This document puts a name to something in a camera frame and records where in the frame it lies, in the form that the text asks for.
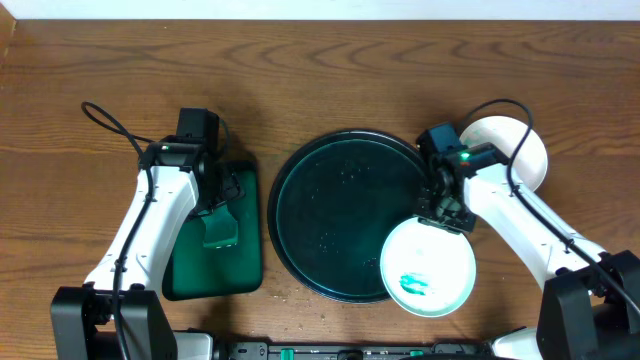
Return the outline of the green sponge cloth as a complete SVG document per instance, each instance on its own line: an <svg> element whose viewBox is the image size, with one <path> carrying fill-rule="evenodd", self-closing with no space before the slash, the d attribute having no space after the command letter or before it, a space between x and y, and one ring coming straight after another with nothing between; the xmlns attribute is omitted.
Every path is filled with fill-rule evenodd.
<svg viewBox="0 0 640 360"><path fill-rule="evenodd" d="M221 249L235 246L239 239L238 221L227 205L216 208L202 218L205 225L203 246L208 249Z"/></svg>

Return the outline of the white plate top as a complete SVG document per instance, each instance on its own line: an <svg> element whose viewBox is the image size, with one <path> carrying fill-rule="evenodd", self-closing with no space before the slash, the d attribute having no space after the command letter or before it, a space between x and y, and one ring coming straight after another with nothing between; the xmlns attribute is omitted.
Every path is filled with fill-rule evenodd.
<svg viewBox="0 0 640 360"><path fill-rule="evenodd" d="M527 125L508 116L488 116L474 121L460 135L464 145L473 147L491 143L510 157L527 130ZM539 135L531 130L516 155L514 168L527 187L535 191L548 170L548 154Z"/></svg>

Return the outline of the white plate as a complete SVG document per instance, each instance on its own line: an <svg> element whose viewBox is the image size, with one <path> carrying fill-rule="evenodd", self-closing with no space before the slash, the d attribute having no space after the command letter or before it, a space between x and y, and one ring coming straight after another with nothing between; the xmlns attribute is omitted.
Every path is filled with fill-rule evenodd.
<svg viewBox="0 0 640 360"><path fill-rule="evenodd" d="M420 317L436 318L466 302L475 284L476 261L465 235L413 217L397 225L385 240L380 273L387 292L400 307Z"/></svg>
<svg viewBox="0 0 640 360"><path fill-rule="evenodd" d="M491 143L510 157L527 130L527 125L508 116L488 116L474 121L460 135L464 145L473 147ZM548 170L548 154L539 135L531 130L516 155L514 168L527 187L535 191Z"/></svg>

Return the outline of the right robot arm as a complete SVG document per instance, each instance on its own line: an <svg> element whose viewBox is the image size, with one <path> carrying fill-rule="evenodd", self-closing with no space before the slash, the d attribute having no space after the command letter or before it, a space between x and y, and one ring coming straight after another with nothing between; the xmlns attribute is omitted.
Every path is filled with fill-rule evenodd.
<svg viewBox="0 0 640 360"><path fill-rule="evenodd" d="M639 258L611 254L582 237L522 184L492 144L422 145L428 187L421 220L454 233L482 218L541 285L534 330L490 341L496 359L636 359Z"/></svg>

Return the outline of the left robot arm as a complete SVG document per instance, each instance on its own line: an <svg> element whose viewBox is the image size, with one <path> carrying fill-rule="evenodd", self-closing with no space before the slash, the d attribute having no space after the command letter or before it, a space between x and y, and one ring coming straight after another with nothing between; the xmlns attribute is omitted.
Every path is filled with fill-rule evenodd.
<svg viewBox="0 0 640 360"><path fill-rule="evenodd" d="M52 300L58 358L213 358L213 336L172 330L159 294L182 225L219 197L221 173L204 142L147 147L136 193L108 251L82 286L61 287Z"/></svg>

